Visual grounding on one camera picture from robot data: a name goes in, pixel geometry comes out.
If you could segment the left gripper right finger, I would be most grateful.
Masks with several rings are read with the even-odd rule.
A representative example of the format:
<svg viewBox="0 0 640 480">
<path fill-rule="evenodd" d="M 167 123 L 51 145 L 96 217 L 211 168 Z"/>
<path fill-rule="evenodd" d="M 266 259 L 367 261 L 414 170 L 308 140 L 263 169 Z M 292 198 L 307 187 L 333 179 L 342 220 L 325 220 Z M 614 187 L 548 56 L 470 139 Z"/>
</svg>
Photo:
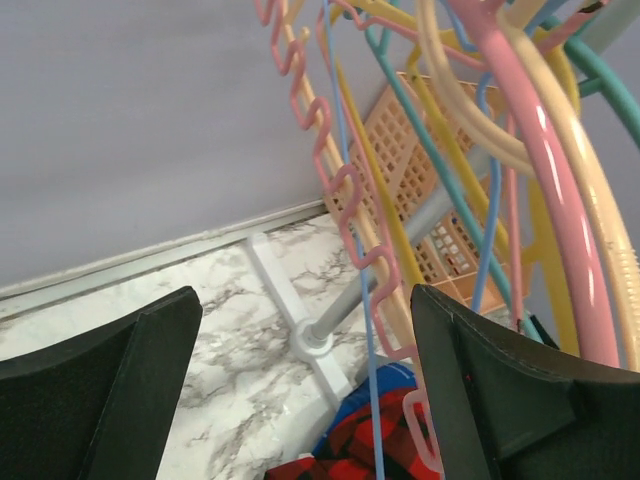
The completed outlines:
<svg viewBox="0 0 640 480">
<path fill-rule="evenodd" d="M 530 340 L 417 285 L 411 312 L 448 479 L 636 479 L 639 375 Z"/>
</svg>

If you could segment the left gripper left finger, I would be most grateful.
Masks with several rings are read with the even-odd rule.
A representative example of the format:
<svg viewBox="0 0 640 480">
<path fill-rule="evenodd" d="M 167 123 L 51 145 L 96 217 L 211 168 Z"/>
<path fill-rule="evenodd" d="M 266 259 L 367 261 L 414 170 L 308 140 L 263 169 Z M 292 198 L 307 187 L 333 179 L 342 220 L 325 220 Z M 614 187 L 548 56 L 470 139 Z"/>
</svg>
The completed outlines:
<svg viewBox="0 0 640 480">
<path fill-rule="evenodd" d="M 2 361 L 2 478 L 155 478 L 202 315 L 185 286 Z"/>
</svg>

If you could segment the pink hanger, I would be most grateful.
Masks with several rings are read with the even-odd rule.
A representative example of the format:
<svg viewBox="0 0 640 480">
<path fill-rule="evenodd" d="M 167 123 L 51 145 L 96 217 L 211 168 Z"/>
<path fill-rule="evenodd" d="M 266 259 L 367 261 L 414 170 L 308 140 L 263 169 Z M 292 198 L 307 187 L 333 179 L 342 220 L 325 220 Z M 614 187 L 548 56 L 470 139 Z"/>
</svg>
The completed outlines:
<svg viewBox="0 0 640 480">
<path fill-rule="evenodd" d="M 392 361 L 271 479 L 635 479 L 639 271 L 542 1 L 259 1 L 275 66 Z"/>
</svg>

